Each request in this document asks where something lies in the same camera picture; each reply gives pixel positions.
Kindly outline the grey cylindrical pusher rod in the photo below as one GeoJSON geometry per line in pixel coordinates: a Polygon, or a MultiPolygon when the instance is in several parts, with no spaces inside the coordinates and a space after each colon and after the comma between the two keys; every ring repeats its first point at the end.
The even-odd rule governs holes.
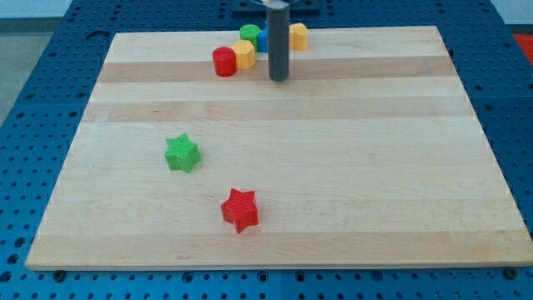
{"type": "Polygon", "coordinates": [[[289,3],[266,1],[269,77],[275,82],[289,74],[289,3]]]}

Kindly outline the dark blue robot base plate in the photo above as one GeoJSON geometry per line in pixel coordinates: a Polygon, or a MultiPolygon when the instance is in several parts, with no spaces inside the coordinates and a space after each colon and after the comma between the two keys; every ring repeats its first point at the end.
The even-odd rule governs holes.
{"type": "MultiPolygon", "coordinates": [[[[231,0],[233,15],[250,15],[252,13],[264,13],[266,7],[262,1],[256,0],[231,0]]],[[[322,0],[297,0],[290,4],[291,13],[319,13],[322,0]]]]}

